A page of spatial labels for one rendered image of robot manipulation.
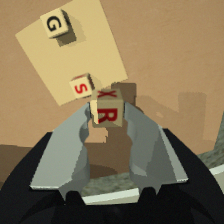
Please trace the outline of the cream block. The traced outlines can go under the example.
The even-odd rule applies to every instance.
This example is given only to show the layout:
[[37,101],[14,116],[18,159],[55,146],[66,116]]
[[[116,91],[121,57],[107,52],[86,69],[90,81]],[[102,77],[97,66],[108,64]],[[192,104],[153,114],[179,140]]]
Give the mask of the cream block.
[[61,8],[40,16],[40,19],[49,39],[59,38],[73,32],[67,12]]
[[120,89],[94,89],[91,100],[92,127],[122,127],[124,99]]
[[89,73],[73,77],[69,85],[76,99],[91,95],[95,88]]

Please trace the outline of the pale yellow mat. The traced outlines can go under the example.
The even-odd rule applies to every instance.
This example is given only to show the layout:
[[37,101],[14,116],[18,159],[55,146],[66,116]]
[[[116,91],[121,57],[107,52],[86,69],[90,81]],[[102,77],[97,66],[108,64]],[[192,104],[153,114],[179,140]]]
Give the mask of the pale yellow mat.
[[99,0],[73,0],[61,7],[73,32],[49,39],[40,19],[15,34],[59,106],[75,100],[69,81],[89,73],[94,89],[128,79]]

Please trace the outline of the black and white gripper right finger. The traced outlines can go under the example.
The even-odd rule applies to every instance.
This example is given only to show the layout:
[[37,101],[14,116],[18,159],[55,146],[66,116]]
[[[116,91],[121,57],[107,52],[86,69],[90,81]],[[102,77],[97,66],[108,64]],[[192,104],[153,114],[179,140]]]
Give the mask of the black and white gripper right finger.
[[182,203],[224,224],[224,194],[207,166],[168,128],[126,101],[123,118],[132,140],[130,179],[139,197],[143,188],[154,187],[157,200]]

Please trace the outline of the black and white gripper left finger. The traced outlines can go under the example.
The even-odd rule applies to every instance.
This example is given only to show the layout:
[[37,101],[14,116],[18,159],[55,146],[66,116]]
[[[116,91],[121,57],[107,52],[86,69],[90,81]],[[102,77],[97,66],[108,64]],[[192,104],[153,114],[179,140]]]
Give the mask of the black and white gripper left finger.
[[83,144],[91,119],[88,102],[47,132],[17,164],[0,190],[0,224],[20,224],[39,211],[65,205],[70,190],[82,195],[90,181]]

